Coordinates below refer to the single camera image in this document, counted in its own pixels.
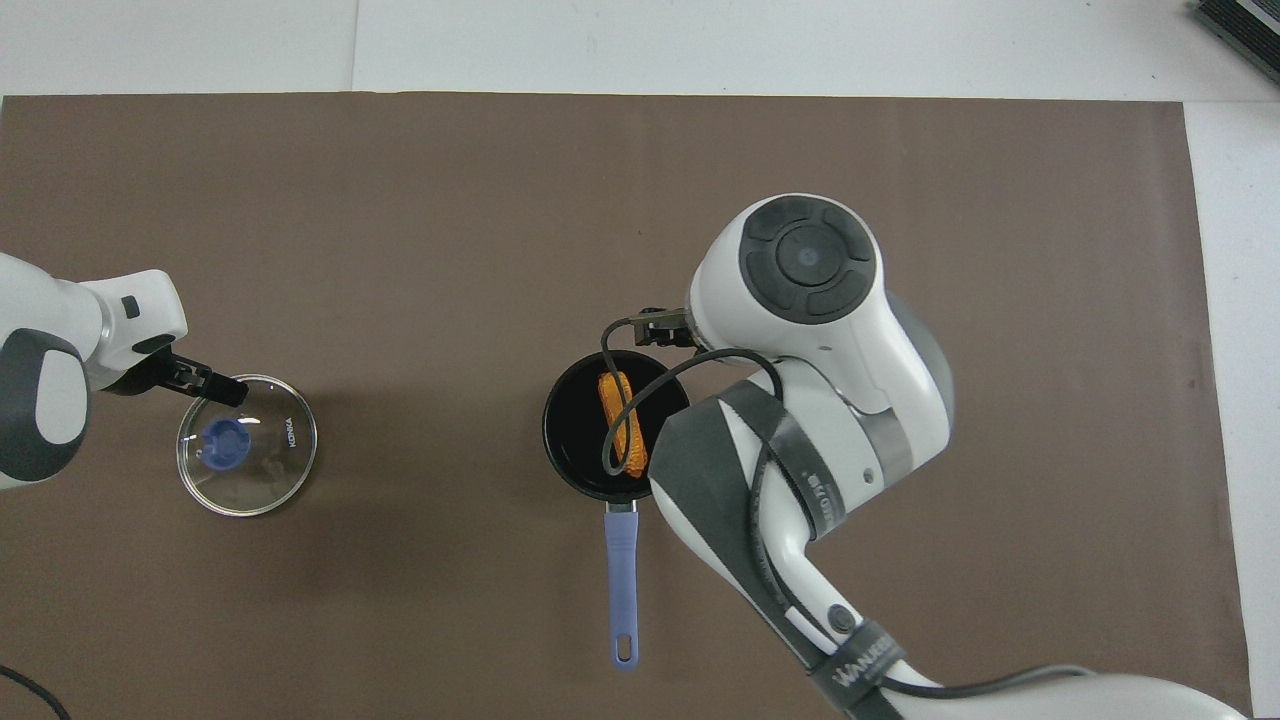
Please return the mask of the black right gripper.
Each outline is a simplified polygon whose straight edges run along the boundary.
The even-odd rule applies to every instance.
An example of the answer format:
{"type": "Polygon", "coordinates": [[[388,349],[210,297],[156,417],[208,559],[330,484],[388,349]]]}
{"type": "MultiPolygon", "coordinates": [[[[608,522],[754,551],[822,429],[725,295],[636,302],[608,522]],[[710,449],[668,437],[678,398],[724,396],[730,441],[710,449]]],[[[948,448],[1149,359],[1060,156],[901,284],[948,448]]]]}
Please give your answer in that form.
{"type": "Polygon", "coordinates": [[[698,346],[685,307],[645,307],[637,314],[637,345],[692,348],[698,346]]]}

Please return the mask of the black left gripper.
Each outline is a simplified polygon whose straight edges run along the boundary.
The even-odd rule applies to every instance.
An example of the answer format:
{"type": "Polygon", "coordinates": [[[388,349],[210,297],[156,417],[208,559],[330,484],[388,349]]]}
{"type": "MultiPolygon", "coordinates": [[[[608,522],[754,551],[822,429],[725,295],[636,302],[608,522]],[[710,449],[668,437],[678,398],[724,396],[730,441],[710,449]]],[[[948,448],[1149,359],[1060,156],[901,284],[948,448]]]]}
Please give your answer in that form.
{"type": "Polygon", "coordinates": [[[216,373],[202,363],[174,355],[172,345],[170,341],[159,346],[154,354],[148,354],[106,386],[104,392],[133,397],[161,387],[228,407],[239,407],[246,401],[250,388],[244,382],[216,373]]]}

